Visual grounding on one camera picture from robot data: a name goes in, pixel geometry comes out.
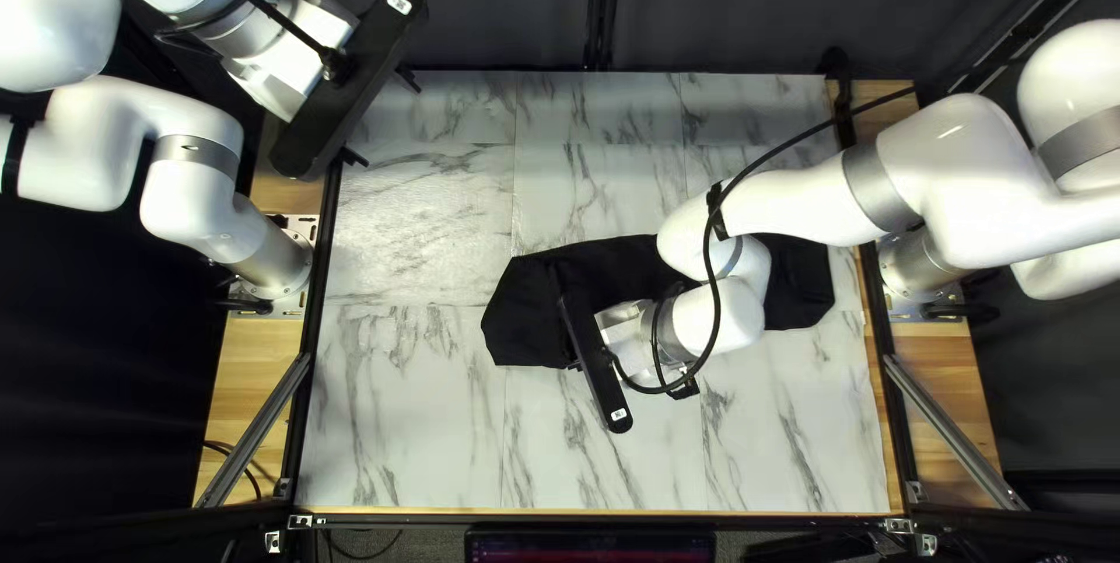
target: black cloth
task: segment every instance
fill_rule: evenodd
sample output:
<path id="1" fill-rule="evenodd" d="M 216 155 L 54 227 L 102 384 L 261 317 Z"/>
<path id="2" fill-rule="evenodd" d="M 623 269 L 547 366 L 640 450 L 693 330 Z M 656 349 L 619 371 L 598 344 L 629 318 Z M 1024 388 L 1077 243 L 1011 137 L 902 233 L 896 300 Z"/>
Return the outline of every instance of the black cloth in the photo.
<path id="1" fill-rule="evenodd" d="M 782 235 L 755 235 L 771 252 L 766 329 L 812 327 L 832 308 L 824 245 Z M 584 241 L 510 260 L 486 312 L 483 335 L 498 366 L 567 368 L 575 354 L 557 300 L 581 290 L 592 312 L 626 300 L 663 298 L 674 285 L 699 285 L 665 265 L 653 235 Z"/>

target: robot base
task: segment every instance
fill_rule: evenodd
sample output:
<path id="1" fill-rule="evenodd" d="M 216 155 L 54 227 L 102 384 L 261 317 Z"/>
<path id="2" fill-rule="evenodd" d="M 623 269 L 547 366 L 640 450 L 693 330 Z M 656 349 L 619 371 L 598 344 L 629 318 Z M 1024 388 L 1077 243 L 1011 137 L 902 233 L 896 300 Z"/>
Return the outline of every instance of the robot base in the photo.
<path id="1" fill-rule="evenodd" d="M 308 254 L 311 254 L 315 250 L 315 243 L 318 240 L 319 215 L 292 214 L 280 216 L 287 220 L 287 227 L 283 231 L 284 234 L 301 246 L 306 246 Z M 311 270 L 310 259 L 308 259 L 305 268 Z M 304 313 L 307 312 L 309 284 L 310 279 L 297 290 L 267 290 L 267 288 L 259 288 L 253 283 L 239 279 L 230 284 L 228 298 L 269 298 L 272 300 L 272 312 L 259 313 L 249 310 L 234 310 L 230 312 L 230 316 L 232 318 L 249 320 L 304 320 Z"/>

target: qr code label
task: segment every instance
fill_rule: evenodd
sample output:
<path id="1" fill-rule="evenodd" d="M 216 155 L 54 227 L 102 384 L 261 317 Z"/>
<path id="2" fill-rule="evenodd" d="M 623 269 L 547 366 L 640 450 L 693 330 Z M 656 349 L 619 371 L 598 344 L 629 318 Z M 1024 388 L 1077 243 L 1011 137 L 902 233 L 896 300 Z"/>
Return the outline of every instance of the qr code label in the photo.
<path id="1" fill-rule="evenodd" d="M 412 1 L 410 0 L 385 0 L 390 7 L 396 11 L 408 16 L 412 11 Z"/>

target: marble surface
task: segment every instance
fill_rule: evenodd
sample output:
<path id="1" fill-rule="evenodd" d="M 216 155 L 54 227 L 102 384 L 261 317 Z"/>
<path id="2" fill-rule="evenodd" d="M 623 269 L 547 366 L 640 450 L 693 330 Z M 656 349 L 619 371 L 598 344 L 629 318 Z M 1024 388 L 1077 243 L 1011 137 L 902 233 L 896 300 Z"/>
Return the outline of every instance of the marble surface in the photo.
<path id="1" fill-rule="evenodd" d="M 497 368 L 479 320 L 510 255 L 653 233 L 766 146 L 829 116 L 815 76 L 421 73 L 379 95 L 345 170 L 299 504 L 885 513 L 849 251 L 837 306 L 709 362 L 701 394 Z M 771 169 L 834 152 L 831 132 Z"/>

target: screen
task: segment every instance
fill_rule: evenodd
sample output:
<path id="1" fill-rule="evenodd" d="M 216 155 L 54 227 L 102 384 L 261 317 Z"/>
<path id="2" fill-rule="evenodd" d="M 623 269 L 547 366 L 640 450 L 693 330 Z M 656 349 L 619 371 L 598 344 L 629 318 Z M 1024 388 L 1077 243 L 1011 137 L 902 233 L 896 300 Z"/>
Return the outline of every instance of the screen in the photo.
<path id="1" fill-rule="evenodd" d="M 716 559 L 711 533 L 654 529 L 472 531 L 466 548 L 468 563 L 710 563 Z"/>

